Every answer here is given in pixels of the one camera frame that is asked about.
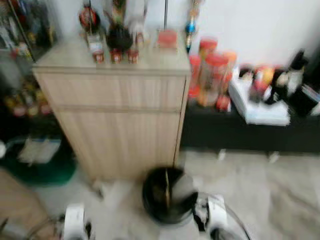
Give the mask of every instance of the cabinet top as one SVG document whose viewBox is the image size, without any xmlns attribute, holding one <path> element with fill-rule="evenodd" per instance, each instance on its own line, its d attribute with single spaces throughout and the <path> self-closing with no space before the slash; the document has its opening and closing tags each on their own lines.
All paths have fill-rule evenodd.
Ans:
<svg viewBox="0 0 320 240">
<path fill-rule="evenodd" d="M 104 62 L 95 63 L 86 41 L 80 36 L 68 38 L 52 48 L 40 60 L 33 70 L 35 72 L 68 72 L 102 73 L 109 71 L 144 72 L 161 75 L 190 75 L 191 67 L 185 51 L 183 38 L 178 37 L 177 51 L 154 48 L 153 43 L 147 44 L 139 51 L 138 63 L 129 63 L 125 57 L 118 64 L 111 63 L 109 48 L 104 42 Z"/>
</svg>

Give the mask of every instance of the tiled floor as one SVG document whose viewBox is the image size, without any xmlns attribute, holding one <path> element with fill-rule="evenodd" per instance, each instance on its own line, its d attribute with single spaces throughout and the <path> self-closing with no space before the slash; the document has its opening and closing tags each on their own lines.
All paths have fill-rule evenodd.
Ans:
<svg viewBox="0 0 320 240">
<path fill-rule="evenodd" d="M 269 164 L 264 154 L 185 151 L 180 164 L 202 192 L 223 195 L 254 240 L 320 239 L 320 156 L 282 155 Z M 104 185 L 105 199 L 85 186 L 78 172 L 62 187 L 37 188 L 52 214 L 70 203 L 84 203 L 96 240 L 195 240 L 193 222 L 178 227 L 156 225 L 141 203 L 141 186 L 117 181 Z"/>
</svg>

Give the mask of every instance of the black low shelf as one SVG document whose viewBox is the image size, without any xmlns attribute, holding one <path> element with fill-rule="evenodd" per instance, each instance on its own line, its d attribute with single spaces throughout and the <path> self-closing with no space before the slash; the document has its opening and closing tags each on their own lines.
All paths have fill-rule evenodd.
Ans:
<svg viewBox="0 0 320 240">
<path fill-rule="evenodd" d="M 292 116 L 288 126 L 253 125 L 233 105 L 217 112 L 194 103 L 185 111 L 180 147 L 320 153 L 319 139 L 319 116 Z"/>
</svg>

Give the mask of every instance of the wooden cabinet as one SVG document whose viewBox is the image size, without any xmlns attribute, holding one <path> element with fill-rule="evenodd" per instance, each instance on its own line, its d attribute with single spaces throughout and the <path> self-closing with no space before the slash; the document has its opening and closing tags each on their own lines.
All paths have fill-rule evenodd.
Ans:
<svg viewBox="0 0 320 240">
<path fill-rule="evenodd" d="M 136 65 L 107 61 L 94 64 L 77 39 L 33 69 L 80 165 L 92 181 L 140 179 L 156 166 L 172 166 L 189 85 L 184 49 L 145 49 Z"/>
</svg>

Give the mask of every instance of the white wall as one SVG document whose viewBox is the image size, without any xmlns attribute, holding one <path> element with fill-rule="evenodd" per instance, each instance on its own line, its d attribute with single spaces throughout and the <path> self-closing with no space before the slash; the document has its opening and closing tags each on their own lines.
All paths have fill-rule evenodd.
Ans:
<svg viewBox="0 0 320 240">
<path fill-rule="evenodd" d="M 101 0 L 92 5 L 102 12 Z M 83 0 L 55 0 L 64 36 L 80 29 Z M 161 27 L 165 0 L 149 0 L 146 25 Z M 183 29 L 190 0 L 169 0 L 168 25 Z M 218 49 L 234 50 L 240 63 L 286 64 L 300 48 L 312 53 L 320 44 L 320 0 L 205 0 L 197 20 L 198 34 L 218 39 Z"/>
</svg>

